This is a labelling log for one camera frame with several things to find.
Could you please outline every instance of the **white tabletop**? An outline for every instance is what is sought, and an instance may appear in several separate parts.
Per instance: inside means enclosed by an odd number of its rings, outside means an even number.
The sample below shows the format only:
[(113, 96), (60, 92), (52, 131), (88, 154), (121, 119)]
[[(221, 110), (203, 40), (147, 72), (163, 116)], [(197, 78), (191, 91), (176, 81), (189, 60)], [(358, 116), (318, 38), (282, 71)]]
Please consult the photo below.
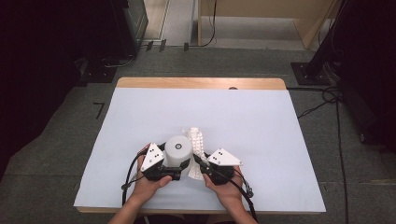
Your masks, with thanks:
[[(244, 163), (241, 170), (253, 188), (257, 213), (326, 211), (286, 90), (116, 88), (74, 206), (82, 212), (119, 209), (120, 186), (137, 151), (190, 127), (202, 131), (207, 153), (222, 147)], [(158, 190), (143, 208), (164, 213), (224, 211), (204, 182), (187, 176)]]

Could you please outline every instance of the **gray floor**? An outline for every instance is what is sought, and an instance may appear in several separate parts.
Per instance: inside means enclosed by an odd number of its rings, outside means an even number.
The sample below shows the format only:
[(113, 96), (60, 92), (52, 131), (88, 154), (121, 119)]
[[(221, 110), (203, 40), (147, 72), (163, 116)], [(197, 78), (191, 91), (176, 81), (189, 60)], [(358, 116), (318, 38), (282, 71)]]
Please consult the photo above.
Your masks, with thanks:
[[(46, 130), (11, 159), (0, 183), (0, 223), (109, 221), (112, 214), (81, 214), (73, 203), (118, 78), (280, 77), (288, 87), (297, 87), (290, 62), (309, 62), (314, 53), (290, 49), (142, 49), (134, 61), (118, 69), (113, 83), (71, 90)], [(319, 92), (291, 91), (290, 96), (297, 115), (323, 102)], [(98, 119), (100, 106), (94, 102), (105, 103)], [(339, 107), (349, 223), (396, 223), (396, 184), (388, 181), (396, 178), (396, 156), (381, 146), (361, 144), (347, 106), (341, 103)], [(325, 105), (299, 121), (327, 212), (259, 216), (260, 223), (346, 223), (335, 105)]]

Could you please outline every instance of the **table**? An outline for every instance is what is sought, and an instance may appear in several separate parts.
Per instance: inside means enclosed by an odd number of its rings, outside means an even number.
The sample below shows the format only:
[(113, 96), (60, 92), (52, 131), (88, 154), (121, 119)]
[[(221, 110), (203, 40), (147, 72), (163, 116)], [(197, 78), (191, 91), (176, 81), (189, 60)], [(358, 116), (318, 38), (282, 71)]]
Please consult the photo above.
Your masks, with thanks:
[[(217, 0), (216, 17), (292, 18), (306, 49), (323, 23), (339, 6), (338, 0)], [(213, 17), (215, 0), (198, 2), (198, 45), (202, 45), (202, 17)]]
[[(210, 113), (198, 118), (202, 111)], [(325, 212), (289, 92), (279, 78), (121, 78), (74, 206), (80, 212), (117, 212), (120, 186), (136, 152), (192, 124), (203, 132), (206, 152), (221, 146), (244, 162), (241, 169), (253, 187), (258, 214)], [(186, 176), (160, 189), (141, 212), (225, 213), (203, 182)]]

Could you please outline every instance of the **white paper roll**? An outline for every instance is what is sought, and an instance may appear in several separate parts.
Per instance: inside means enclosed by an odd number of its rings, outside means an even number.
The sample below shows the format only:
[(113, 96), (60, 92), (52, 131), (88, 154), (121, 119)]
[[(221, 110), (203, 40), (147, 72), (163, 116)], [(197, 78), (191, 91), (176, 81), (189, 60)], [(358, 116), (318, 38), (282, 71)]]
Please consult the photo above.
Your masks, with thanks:
[(165, 143), (165, 153), (168, 167), (178, 167), (191, 157), (192, 144), (190, 139), (177, 135)]

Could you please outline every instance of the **person's left hand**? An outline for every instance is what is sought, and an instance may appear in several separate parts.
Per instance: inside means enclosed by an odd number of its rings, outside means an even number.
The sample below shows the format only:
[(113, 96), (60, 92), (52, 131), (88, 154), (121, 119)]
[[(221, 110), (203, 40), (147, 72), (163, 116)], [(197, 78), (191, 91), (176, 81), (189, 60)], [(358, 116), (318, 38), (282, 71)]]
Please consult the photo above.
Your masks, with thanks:
[(131, 194), (131, 198), (136, 200), (137, 202), (143, 204), (147, 202), (157, 191), (157, 189), (160, 189), (164, 186), (166, 186), (169, 182), (172, 181), (172, 176), (167, 175), (160, 179), (159, 181), (150, 181), (147, 180), (145, 177), (142, 177), (143, 174), (140, 171), (140, 167), (142, 167), (144, 160), (144, 156), (140, 156), (137, 159), (137, 176), (136, 179), (138, 179), (134, 183), (134, 191)]

